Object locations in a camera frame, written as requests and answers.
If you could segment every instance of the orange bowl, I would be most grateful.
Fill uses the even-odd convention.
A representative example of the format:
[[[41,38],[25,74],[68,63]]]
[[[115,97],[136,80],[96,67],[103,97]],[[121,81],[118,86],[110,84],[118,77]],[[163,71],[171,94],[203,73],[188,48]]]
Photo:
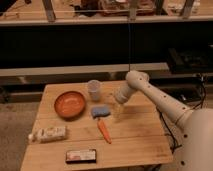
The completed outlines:
[[[84,96],[77,91],[68,91],[55,101],[54,108],[56,113],[65,119],[69,119],[81,114],[86,106]]]

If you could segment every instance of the carrot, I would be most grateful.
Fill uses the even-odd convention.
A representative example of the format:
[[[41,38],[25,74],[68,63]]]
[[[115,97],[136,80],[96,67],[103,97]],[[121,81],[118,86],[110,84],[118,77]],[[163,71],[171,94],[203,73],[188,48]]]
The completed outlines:
[[[109,133],[107,131],[106,125],[104,123],[103,120],[101,120],[100,118],[98,119],[98,123],[97,123],[98,129],[101,131],[102,135],[104,136],[104,139],[111,144],[111,138],[109,136]]]

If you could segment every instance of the cable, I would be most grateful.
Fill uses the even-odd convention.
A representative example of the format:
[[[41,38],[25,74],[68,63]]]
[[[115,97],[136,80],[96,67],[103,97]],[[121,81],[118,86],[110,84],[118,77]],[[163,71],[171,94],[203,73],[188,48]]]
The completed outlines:
[[[167,130],[169,131],[169,134],[165,134],[166,136],[171,136],[172,138],[172,141],[173,141],[173,146],[171,147],[171,150],[172,150],[172,154],[175,152],[175,150],[179,147],[181,147],[181,145],[179,145],[177,139],[175,138],[174,134],[172,133],[172,131],[170,130],[168,124],[166,123],[164,117],[163,117],[163,114],[162,112],[160,112],[158,110],[159,114],[160,114],[160,119],[163,121],[165,127],[167,128]]]
[[[205,82],[207,80],[207,78],[205,78],[202,74],[197,74],[197,77],[199,79],[199,86],[201,88],[200,90],[200,94],[202,96],[200,102],[198,104],[196,104],[192,109],[196,109],[198,106],[200,106],[200,108],[203,108],[203,104],[204,101],[206,99],[206,88],[205,88]]]
[[[131,23],[128,21],[128,48],[129,48],[129,54],[128,54],[128,62],[129,62],[129,68],[128,70],[130,71],[131,67],[131,57],[132,57],[132,40],[131,40]]]

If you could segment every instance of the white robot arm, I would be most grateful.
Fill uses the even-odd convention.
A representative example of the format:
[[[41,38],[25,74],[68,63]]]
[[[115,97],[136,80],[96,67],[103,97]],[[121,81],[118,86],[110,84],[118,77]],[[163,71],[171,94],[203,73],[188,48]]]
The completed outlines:
[[[137,90],[143,92],[183,132],[180,171],[213,171],[213,109],[192,110],[189,106],[151,85],[146,73],[130,71],[115,91],[123,104]]]

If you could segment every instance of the white bottle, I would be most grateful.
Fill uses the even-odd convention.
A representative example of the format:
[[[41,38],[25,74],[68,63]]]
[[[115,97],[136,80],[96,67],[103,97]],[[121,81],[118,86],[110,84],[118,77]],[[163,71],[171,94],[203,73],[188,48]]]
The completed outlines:
[[[44,128],[28,135],[30,142],[38,141],[39,143],[64,140],[66,138],[66,126]]]

